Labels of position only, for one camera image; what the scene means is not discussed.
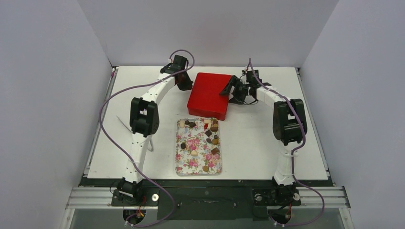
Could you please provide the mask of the red box lid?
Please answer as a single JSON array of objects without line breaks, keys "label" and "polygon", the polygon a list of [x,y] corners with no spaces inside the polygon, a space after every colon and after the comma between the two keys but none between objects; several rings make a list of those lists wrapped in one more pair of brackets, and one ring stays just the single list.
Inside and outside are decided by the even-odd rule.
[{"label": "red box lid", "polygon": [[197,73],[187,108],[227,111],[229,96],[220,96],[219,93],[230,78],[228,74]]}]

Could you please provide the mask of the red chocolate box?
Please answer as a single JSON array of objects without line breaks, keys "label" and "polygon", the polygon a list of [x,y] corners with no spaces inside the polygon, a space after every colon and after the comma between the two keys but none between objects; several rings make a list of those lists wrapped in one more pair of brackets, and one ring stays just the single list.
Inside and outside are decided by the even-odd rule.
[{"label": "red chocolate box", "polygon": [[227,111],[211,111],[211,110],[204,110],[204,109],[197,109],[197,108],[188,108],[188,112],[190,115],[205,117],[205,118],[216,118],[220,121],[224,121],[226,119]]}]

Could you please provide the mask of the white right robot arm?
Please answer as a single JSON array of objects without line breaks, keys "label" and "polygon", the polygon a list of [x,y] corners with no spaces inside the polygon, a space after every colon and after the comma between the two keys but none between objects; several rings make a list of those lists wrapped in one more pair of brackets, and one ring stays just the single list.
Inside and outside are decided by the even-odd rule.
[{"label": "white right robot arm", "polygon": [[232,95],[229,103],[245,104],[249,95],[256,102],[263,102],[273,109],[272,130],[280,144],[277,169],[269,191],[270,203],[284,206],[296,199],[295,156],[306,142],[307,122],[304,103],[301,99],[290,99],[278,92],[270,83],[263,82],[258,71],[243,71],[246,81],[232,76],[220,96]]}]

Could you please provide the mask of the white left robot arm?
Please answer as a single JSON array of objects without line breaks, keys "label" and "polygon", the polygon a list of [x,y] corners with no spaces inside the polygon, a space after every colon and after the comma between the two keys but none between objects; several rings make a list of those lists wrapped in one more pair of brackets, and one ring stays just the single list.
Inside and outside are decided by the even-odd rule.
[{"label": "white left robot arm", "polygon": [[187,58],[175,55],[171,62],[161,68],[160,74],[146,93],[141,97],[134,97],[130,103],[129,126],[131,130],[131,146],[128,155],[127,171],[117,185],[118,192],[124,195],[124,200],[130,205],[137,205],[145,201],[142,188],[141,174],[146,151],[152,136],[160,125],[158,105],[167,92],[177,86],[181,91],[192,89],[192,81],[186,69]]}]

